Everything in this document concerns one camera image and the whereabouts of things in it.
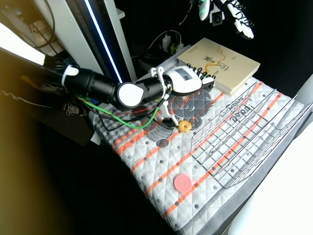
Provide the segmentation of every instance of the blue light strip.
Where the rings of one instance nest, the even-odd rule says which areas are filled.
[[[105,50],[107,51],[107,54],[108,54],[109,59],[110,59],[112,65],[113,65],[113,68],[114,68],[114,70],[115,70],[115,73],[116,73],[116,75],[117,75],[117,78],[118,78],[119,82],[122,83],[121,76],[119,75],[119,72],[117,71],[116,65],[115,65],[114,60],[113,60],[113,58],[112,58],[112,56],[111,56],[111,53],[110,53],[109,48],[108,48],[108,45],[107,45],[106,41],[104,40],[103,34],[102,34],[101,30],[100,30],[100,27],[99,27],[99,24],[98,24],[98,22],[97,22],[97,19],[96,19],[96,17],[94,16],[94,13],[93,13],[93,11],[92,11],[92,8],[91,8],[91,6],[90,6],[89,1],[88,1],[88,0],[85,0],[85,4],[86,4],[86,6],[87,6],[87,8],[88,8],[88,11],[89,11],[89,13],[90,13],[90,16],[91,16],[91,18],[92,18],[93,23],[94,23],[94,25],[96,26],[96,29],[97,29],[97,31],[98,31],[98,34],[99,34],[100,38],[101,38],[102,44],[103,44]]]

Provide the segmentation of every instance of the green cable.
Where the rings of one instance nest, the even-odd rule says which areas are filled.
[[[134,129],[143,129],[143,128],[147,127],[147,126],[153,121],[153,119],[155,118],[155,116],[156,116],[156,114],[157,114],[157,112],[158,112],[158,110],[159,110],[159,107],[156,107],[156,109],[154,110],[154,112],[153,112],[153,114],[152,114],[152,117],[149,119],[149,121],[148,121],[146,124],[144,124],[144,125],[142,125],[142,126],[133,126],[133,125],[130,125],[130,124],[128,124],[127,122],[123,121],[123,120],[120,119],[118,116],[115,116],[115,115],[114,115],[113,113],[111,113],[110,111],[105,110],[105,109],[102,109],[102,108],[100,108],[100,107],[98,107],[98,106],[96,106],[96,105],[94,105],[94,104],[91,104],[91,103],[87,102],[87,101],[84,100],[84,99],[82,99],[82,100],[83,100],[83,102],[84,102],[85,104],[89,105],[90,107],[92,107],[92,108],[94,108],[94,109],[96,109],[96,110],[99,110],[99,111],[101,111],[101,112],[103,112],[103,113],[105,113],[105,114],[109,114],[109,115],[111,115],[113,118],[115,118],[116,120],[118,120],[119,122],[123,123],[124,125],[126,125],[126,126],[128,126],[128,127],[130,127],[130,128],[134,128]]]

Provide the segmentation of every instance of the robotic hand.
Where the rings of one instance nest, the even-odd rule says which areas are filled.
[[[253,39],[254,34],[251,28],[253,22],[249,20],[243,10],[245,7],[238,0],[199,0],[199,17],[201,21],[210,19],[210,23],[222,24],[227,18],[236,33],[246,39]]]
[[[201,69],[192,68],[190,65],[179,66],[166,73],[163,67],[152,68],[150,78],[135,83],[117,83],[94,71],[74,68],[54,57],[44,55],[1,23],[0,35],[0,52],[4,51],[8,55],[40,66],[39,70],[44,70],[54,82],[79,94],[83,100],[84,97],[89,97],[110,103],[120,110],[129,110],[161,98],[156,111],[160,109],[162,111],[160,117],[171,119],[176,126],[178,121],[174,115],[169,114],[167,108],[169,94],[172,92],[184,96],[195,93],[201,88],[215,86],[215,76],[206,72],[201,73]]]

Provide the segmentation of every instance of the pink round object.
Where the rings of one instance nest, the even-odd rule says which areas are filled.
[[[188,175],[180,174],[174,179],[174,187],[179,192],[187,192],[191,189],[191,179]]]

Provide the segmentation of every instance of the quilted mat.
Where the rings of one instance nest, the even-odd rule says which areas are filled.
[[[125,113],[111,105],[100,106],[127,119],[152,110],[154,105]],[[206,233],[209,235],[240,206],[239,201],[231,199],[258,175],[260,167],[272,157],[271,146],[281,141],[282,134],[290,130],[286,126],[303,108],[303,104],[251,78],[233,96],[215,88],[184,97],[171,96],[169,111],[179,121],[192,123],[188,133],[167,129],[157,122],[143,130],[121,126],[108,132],[104,125],[111,129],[119,123],[101,120],[93,113],[89,118],[175,232],[195,235],[214,221]],[[174,186],[180,174],[192,181],[185,192]]]

